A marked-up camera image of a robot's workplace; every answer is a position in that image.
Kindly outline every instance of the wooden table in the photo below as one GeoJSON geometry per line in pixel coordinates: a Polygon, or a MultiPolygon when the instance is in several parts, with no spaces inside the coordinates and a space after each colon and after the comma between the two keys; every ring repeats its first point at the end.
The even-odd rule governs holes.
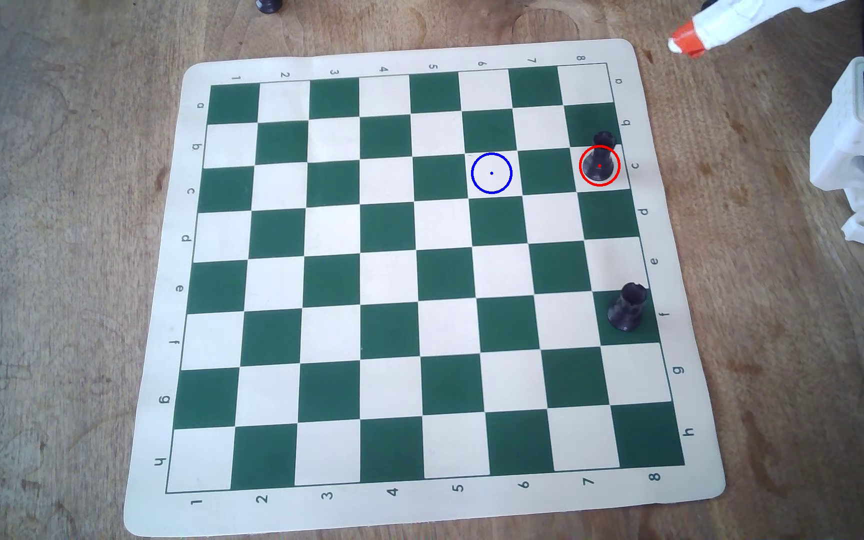
{"type": "Polygon", "coordinates": [[[198,62],[624,38],[711,389],[726,492],[282,538],[864,538],[864,246],[809,183],[858,4],[698,60],[699,2],[0,0],[0,538],[122,524],[179,91],[198,62]]]}

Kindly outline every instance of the black pawn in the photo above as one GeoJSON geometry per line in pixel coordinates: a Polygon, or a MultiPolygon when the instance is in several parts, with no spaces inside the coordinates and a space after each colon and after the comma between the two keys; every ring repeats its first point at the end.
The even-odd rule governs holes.
{"type": "Polygon", "coordinates": [[[626,283],[615,302],[608,307],[606,317],[622,332],[631,332],[642,324],[642,305],[648,292],[638,283],[626,283]]]}
{"type": "Polygon", "coordinates": [[[282,9],[282,0],[255,0],[255,6],[263,14],[271,15],[282,9]]]}
{"type": "MultiPolygon", "coordinates": [[[[595,133],[592,139],[595,146],[607,146],[608,148],[616,148],[616,136],[608,131],[599,131],[595,133]]],[[[596,184],[608,182],[616,173],[616,164],[612,158],[612,152],[605,148],[593,148],[592,153],[585,157],[582,162],[582,173],[585,178],[593,181],[596,184]]]]}

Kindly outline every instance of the green square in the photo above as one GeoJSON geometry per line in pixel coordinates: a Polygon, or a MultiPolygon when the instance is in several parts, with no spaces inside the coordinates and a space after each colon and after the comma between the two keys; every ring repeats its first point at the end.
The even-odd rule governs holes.
{"type": "Polygon", "coordinates": [[[555,471],[545,409],[486,412],[486,435],[492,476],[555,471]]]}
{"type": "Polygon", "coordinates": [[[468,200],[473,246],[524,244],[525,211],[522,197],[488,197],[468,200]]]}
{"type": "Polygon", "coordinates": [[[359,204],[359,162],[309,163],[306,190],[308,207],[359,204]]]}
{"type": "Polygon", "coordinates": [[[359,482],[420,481],[426,476],[422,417],[363,420],[359,431],[359,482]]]}
{"type": "Polygon", "coordinates": [[[611,413],[620,467],[686,464],[672,401],[613,405],[611,413]]]}
{"type": "Polygon", "coordinates": [[[301,309],[246,311],[241,365],[298,363],[302,324],[301,309]]]}
{"type": "Polygon", "coordinates": [[[429,155],[412,158],[412,182],[416,201],[465,199],[466,159],[463,155],[429,155]]]}
{"type": "Polygon", "coordinates": [[[639,235],[639,221],[632,191],[586,191],[579,193],[582,233],[587,240],[624,239],[639,235]]]}
{"type": "Polygon", "coordinates": [[[255,163],[294,164],[308,159],[309,123],[272,122],[259,124],[255,141],[255,163]]]}
{"type": "Polygon", "coordinates": [[[474,298],[472,248],[418,251],[416,267],[418,300],[474,298]]]}
{"type": "Polygon", "coordinates": [[[621,291],[595,291],[595,317],[599,324],[599,342],[602,345],[625,345],[629,343],[659,343],[659,322],[656,308],[649,291],[642,304],[642,322],[632,331],[622,331],[609,322],[609,307],[618,299],[621,291]]]}
{"type": "Polygon", "coordinates": [[[422,414],[485,411],[478,354],[422,360],[422,414]]]}
{"type": "Polygon", "coordinates": [[[231,489],[269,489],[296,484],[294,423],[235,428],[231,489]]]}
{"type": "Polygon", "coordinates": [[[299,364],[298,421],[359,417],[359,362],[299,364]]]}
{"type": "Polygon", "coordinates": [[[476,302],[483,353],[539,348],[534,297],[479,298],[476,302]]]}
{"type": "Polygon", "coordinates": [[[419,355],[419,304],[377,303],[361,307],[362,358],[419,355]]]}
{"type": "Polygon", "coordinates": [[[582,242],[530,244],[529,259],[535,294],[593,290],[582,242]]]}
{"type": "Polygon", "coordinates": [[[363,253],[416,249],[413,202],[362,204],[359,219],[363,253]]]}
{"type": "Polygon", "coordinates": [[[518,175],[522,178],[523,195],[575,191],[572,153],[568,148],[519,152],[518,175]]]}
{"type": "Polygon", "coordinates": [[[567,104],[565,126],[569,146],[593,146],[599,132],[612,133],[615,144],[622,144],[614,103],[567,104]]]}
{"type": "Polygon", "coordinates": [[[509,90],[513,107],[562,104],[559,68],[555,65],[510,69],[509,90]]]}
{"type": "Polygon", "coordinates": [[[172,428],[234,426],[238,388],[236,367],[179,371],[172,428]]]}
{"type": "Polygon", "coordinates": [[[358,116],[358,79],[319,79],[309,81],[309,118],[358,116]]]}
{"type": "Polygon", "coordinates": [[[242,312],[246,303],[245,260],[194,262],[186,313],[242,312]]]}
{"type": "Polygon", "coordinates": [[[209,124],[258,121],[258,83],[216,84],[208,92],[209,124]]]}
{"type": "Polygon", "coordinates": [[[198,185],[198,211],[246,211],[252,207],[252,188],[253,167],[202,169],[198,185]]]}
{"type": "Polygon", "coordinates": [[[359,157],[401,158],[412,155],[412,120],[401,116],[359,118],[359,157]]]}
{"type": "Polygon", "coordinates": [[[465,152],[502,152],[516,149],[516,125],[510,108],[463,110],[465,152]]]}
{"type": "Polygon", "coordinates": [[[302,305],[351,306],[359,303],[359,254],[306,256],[302,305]]]}
{"type": "Polygon", "coordinates": [[[306,249],[306,209],[261,210],[251,215],[248,258],[300,257],[306,249]]]}
{"type": "Polygon", "coordinates": [[[409,75],[412,113],[441,113],[462,109],[459,99],[459,74],[422,73],[409,75]]]}
{"type": "Polygon", "coordinates": [[[550,408],[609,404],[602,350],[598,347],[543,350],[542,373],[550,408]]]}

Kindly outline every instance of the cream square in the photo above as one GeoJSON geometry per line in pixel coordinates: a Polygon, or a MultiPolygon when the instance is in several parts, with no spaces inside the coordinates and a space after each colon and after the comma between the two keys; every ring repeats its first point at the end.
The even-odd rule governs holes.
{"type": "Polygon", "coordinates": [[[528,244],[474,246],[472,273],[479,298],[533,294],[528,244]]]}
{"type": "Polygon", "coordinates": [[[412,157],[359,161],[359,203],[411,203],[415,199],[412,157]]]}
{"type": "Polygon", "coordinates": [[[299,422],[299,364],[243,366],[235,404],[236,426],[299,422]]]}
{"type": "Polygon", "coordinates": [[[415,251],[363,252],[359,255],[359,268],[363,305],[419,300],[415,251]]]}
{"type": "Polygon", "coordinates": [[[258,121],[309,119],[309,81],[265,82],[258,87],[258,121]]]}
{"type": "Polygon", "coordinates": [[[252,213],[205,212],[196,222],[193,263],[245,261],[249,258],[252,213]]]}
{"type": "Polygon", "coordinates": [[[602,348],[610,405],[671,401],[663,350],[658,343],[608,345],[602,348]]]}
{"type": "Polygon", "coordinates": [[[358,159],[358,116],[309,120],[310,163],[350,162],[358,159]]]}
{"type": "Polygon", "coordinates": [[[486,412],[545,409],[546,374],[540,350],[482,352],[482,400],[486,412]]]}
{"type": "Polygon", "coordinates": [[[619,466],[616,430],[608,405],[550,408],[548,414],[556,471],[619,466]]]}
{"type": "Polygon", "coordinates": [[[306,208],[306,257],[359,253],[360,239],[358,204],[306,208]]]}
{"type": "Polygon", "coordinates": [[[359,362],[359,417],[423,415],[422,363],[417,356],[359,362]]]}
{"type": "Polygon", "coordinates": [[[423,357],[478,353],[478,313],[474,298],[420,301],[418,353],[423,357]]]}
{"type": "Polygon", "coordinates": [[[205,128],[202,167],[246,167],[256,164],[258,124],[212,124],[205,128]]]}
{"type": "Polygon", "coordinates": [[[304,209],[308,167],[305,162],[256,165],[252,181],[254,211],[304,209]]]}
{"type": "Polygon", "coordinates": [[[473,477],[489,473],[489,439],[484,412],[422,417],[426,479],[473,477]]]}
{"type": "Polygon", "coordinates": [[[359,117],[390,117],[411,112],[408,75],[359,79],[359,117]]]}
{"type": "Polygon", "coordinates": [[[468,199],[415,201],[415,249],[440,250],[473,245],[468,199]]]}
{"type": "Polygon", "coordinates": [[[561,88],[563,105],[613,101],[609,70],[605,63],[560,65],[558,86],[561,88]]]}
{"type": "Polygon", "coordinates": [[[585,259],[592,290],[621,290],[630,282],[649,283],[638,236],[585,240],[585,259]]]}
{"type": "Polygon", "coordinates": [[[569,148],[566,108],[560,104],[513,108],[515,149],[569,148]]]}
{"type": "Polygon", "coordinates": [[[295,434],[295,485],[359,482],[359,421],[303,422],[295,434]]]}
{"type": "Polygon", "coordinates": [[[166,489],[170,493],[229,489],[234,446],[235,427],[176,429],[166,489]]]}
{"type": "Polygon", "coordinates": [[[461,110],[412,115],[413,156],[454,156],[465,151],[461,110]]]}
{"type": "Polygon", "coordinates": [[[246,312],[290,310],[303,306],[306,258],[251,258],[246,269],[246,312]]]}
{"type": "Polygon", "coordinates": [[[242,360],[242,311],[185,317],[182,369],[238,367],[242,360]]]}
{"type": "Polygon", "coordinates": [[[599,326],[592,292],[536,294],[534,298],[540,348],[599,346],[599,326]]]}
{"type": "Polygon", "coordinates": [[[546,193],[522,197],[525,235],[530,244],[582,240],[582,214],[576,193],[546,193]]]}
{"type": "Polygon", "coordinates": [[[459,97],[463,111],[512,108],[507,69],[459,72],[459,97]]]}
{"type": "Polygon", "coordinates": [[[357,304],[304,308],[298,360],[303,363],[359,360],[360,328],[357,304]]]}

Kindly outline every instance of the red circle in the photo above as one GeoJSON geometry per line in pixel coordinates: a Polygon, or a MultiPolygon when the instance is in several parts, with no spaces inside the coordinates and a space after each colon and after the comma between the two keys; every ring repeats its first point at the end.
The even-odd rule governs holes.
{"type": "Polygon", "coordinates": [[[591,184],[595,187],[598,187],[598,188],[608,186],[609,184],[615,182],[616,178],[618,178],[618,173],[621,170],[622,170],[622,160],[619,159],[618,153],[616,152],[616,150],[609,148],[608,146],[606,146],[604,144],[596,144],[595,146],[589,146],[587,149],[585,149],[584,152],[582,152],[582,156],[579,157],[579,174],[582,175],[582,180],[585,180],[589,184],[591,184]],[[595,148],[605,148],[607,151],[611,152],[613,156],[615,156],[615,176],[613,176],[612,179],[610,179],[609,181],[606,181],[605,183],[595,183],[594,181],[586,178],[586,172],[582,170],[582,162],[584,162],[586,160],[586,154],[588,154],[590,151],[592,151],[595,148]]]}

